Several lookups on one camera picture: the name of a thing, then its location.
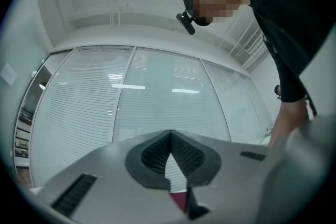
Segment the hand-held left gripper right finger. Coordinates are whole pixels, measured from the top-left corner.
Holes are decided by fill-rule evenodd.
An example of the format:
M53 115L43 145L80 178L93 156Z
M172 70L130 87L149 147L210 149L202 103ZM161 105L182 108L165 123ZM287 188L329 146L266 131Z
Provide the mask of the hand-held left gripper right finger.
M170 224L284 224L281 150L172 130L187 180L185 211Z

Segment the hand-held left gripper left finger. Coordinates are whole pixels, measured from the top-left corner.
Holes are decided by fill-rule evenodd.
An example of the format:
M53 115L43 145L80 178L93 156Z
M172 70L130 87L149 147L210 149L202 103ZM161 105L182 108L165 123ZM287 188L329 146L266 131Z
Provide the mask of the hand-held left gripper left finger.
M90 152L45 183L40 213L51 224L187 224L165 178L170 134L149 133Z

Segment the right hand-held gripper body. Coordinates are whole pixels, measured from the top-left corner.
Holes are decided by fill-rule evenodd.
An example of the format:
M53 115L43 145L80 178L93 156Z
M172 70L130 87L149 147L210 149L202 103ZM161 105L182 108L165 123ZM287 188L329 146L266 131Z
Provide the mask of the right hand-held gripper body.
M259 204L259 224L287 224L320 191L336 161L336 114L319 115L277 139L280 161L271 169Z

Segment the person's right forearm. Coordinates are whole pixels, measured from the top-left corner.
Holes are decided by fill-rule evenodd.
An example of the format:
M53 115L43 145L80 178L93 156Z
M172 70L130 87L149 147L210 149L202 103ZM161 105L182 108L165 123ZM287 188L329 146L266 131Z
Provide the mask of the person's right forearm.
M308 112L305 98L296 102L281 102L269 146L272 147L279 137L290 134L294 129L303 125L307 119Z

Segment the dark red book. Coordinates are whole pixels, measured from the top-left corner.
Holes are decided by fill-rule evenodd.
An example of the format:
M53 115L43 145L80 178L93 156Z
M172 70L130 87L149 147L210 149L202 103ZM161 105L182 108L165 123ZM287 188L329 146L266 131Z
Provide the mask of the dark red book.
M185 212L187 192L170 193L170 197L182 212Z

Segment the white shelf unit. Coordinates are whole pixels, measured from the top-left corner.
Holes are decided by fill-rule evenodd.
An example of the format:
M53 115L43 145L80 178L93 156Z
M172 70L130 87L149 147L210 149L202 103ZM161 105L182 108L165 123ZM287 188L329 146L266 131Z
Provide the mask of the white shelf unit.
M29 168L29 144L34 112L21 104L14 132L14 165L15 168Z

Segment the white ceiling vent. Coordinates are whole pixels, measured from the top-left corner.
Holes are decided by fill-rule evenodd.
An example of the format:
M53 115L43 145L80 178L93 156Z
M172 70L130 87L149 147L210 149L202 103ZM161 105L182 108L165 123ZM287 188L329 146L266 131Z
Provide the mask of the white ceiling vent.
M247 52L249 57L242 64L242 67L248 69L266 51L264 35L260 28L251 36L243 47L243 51Z

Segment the white paper sign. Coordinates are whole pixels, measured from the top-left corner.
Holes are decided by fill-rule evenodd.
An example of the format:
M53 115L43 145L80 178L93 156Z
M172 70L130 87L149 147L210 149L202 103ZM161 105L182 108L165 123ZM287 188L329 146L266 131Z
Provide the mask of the white paper sign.
M8 85L13 86L17 78L17 72L7 62L2 68L0 76L6 81Z

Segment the person's black shirt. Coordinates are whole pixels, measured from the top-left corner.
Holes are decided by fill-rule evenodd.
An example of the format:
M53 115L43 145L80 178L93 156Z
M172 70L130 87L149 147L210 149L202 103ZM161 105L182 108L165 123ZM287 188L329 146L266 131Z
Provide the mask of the person's black shirt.
M299 80L336 23L335 0L250 0L280 79L282 102L305 96Z

